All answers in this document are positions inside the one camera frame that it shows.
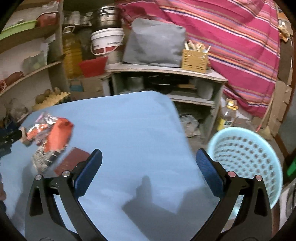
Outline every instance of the lime green plastic tray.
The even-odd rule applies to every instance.
[[[19,23],[19,24],[11,26],[9,28],[6,28],[0,33],[0,40],[7,38],[10,35],[16,34],[18,32],[34,28],[36,22],[37,22],[36,20],[32,20],[32,21]]]

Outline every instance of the blue table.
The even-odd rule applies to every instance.
[[[189,241],[217,205],[219,199],[198,169],[177,111],[165,95],[147,91],[107,96],[46,111],[74,124],[59,160],[71,147],[103,153],[102,166],[79,201],[109,241]],[[31,114],[23,126],[39,114]],[[36,175],[31,162],[35,150],[35,144],[27,148],[18,141],[1,159],[7,214],[22,233]],[[56,201],[66,226],[75,231],[59,197]]]

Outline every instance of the oil bottle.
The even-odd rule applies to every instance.
[[[78,65],[82,61],[81,44],[73,33],[74,29],[75,26],[67,26],[63,30],[64,67],[68,79],[82,75]]]
[[[218,118],[217,131],[232,126],[236,117],[237,109],[237,102],[235,100],[226,99],[226,106],[221,109],[221,113]]]

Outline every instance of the green object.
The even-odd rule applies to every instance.
[[[287,170],[287,176],[291,181],[293,181],[296,178],[296,158],[294,159],[292,164],[289,166]]]
[[[16,34],[18,32],[32,29],[35,27],[36,22],[37,22],[36,20],[32,20],[32,21],[27,21],[27,22],[23,22],[23,23],[19,23],[19,24],[10,26],[9,28],[4,29],[0,33],[0,40],[7,38],[10,35]]]

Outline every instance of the laundry basket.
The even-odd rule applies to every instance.
[[[261,175],[270,208],[275,206],[281,194],[283,173],[277,155],[262,137],[244,128],[229,127],[212,137],[207,152],[213,161],[239,177],[253,179],[255,175]],[[242,199],[243,195],[238,196],[229,219],[236,217]]]

